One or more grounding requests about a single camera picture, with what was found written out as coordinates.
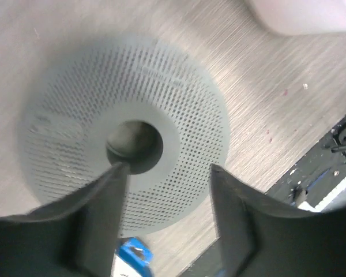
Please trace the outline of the white plastic basket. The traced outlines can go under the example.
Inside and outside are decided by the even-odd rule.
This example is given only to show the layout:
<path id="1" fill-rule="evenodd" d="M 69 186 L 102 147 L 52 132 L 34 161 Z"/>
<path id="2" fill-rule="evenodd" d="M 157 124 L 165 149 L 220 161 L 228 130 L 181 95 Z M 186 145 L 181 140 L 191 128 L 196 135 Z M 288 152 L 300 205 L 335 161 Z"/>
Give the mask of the white plastic basket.
<path id="1" fill-rule="evenodd" d="M 346 1 L 253 0 L 245 3 L 265 28 L 279 35 L 346 32 Z"/>

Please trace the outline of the grey cable spool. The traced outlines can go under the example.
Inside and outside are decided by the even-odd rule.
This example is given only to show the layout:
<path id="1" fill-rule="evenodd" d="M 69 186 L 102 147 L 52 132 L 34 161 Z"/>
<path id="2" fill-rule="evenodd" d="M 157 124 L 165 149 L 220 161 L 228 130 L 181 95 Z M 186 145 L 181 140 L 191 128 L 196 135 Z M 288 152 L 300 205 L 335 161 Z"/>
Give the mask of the grey cable spool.
<path id="1" fill-rule="evenodd" d="M 41 203 L 129 165 L 123 237 L 193 212 L 229 143 L 224 96 L 210 74 L 182 50 L 132 35 L 95 40 L 51 63 L 28 87 L 17 127 L 22 173 Z"/>

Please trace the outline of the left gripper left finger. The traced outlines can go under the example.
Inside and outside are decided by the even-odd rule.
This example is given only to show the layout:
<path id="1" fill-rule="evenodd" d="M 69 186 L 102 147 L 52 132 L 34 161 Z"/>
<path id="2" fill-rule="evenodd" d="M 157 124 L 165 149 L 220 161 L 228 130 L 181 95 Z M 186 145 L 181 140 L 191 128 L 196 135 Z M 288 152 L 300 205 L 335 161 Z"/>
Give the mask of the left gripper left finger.
<path id="1" fill-rule="evenodd" d="M 110 276 L 129 166 L 27 214 L 0 217 L 0 276 Z"/>

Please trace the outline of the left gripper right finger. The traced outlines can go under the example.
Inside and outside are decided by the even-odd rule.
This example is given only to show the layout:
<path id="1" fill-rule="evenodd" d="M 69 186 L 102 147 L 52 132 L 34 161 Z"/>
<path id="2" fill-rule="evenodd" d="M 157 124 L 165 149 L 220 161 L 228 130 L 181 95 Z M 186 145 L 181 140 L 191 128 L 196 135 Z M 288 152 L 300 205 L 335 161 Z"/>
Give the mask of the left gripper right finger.
<path id="1" fill-rule="evenodd" d="M 346 205 L 305 211 L 216 164 L 210 191 L 225 276 L 346 276 Z"/>

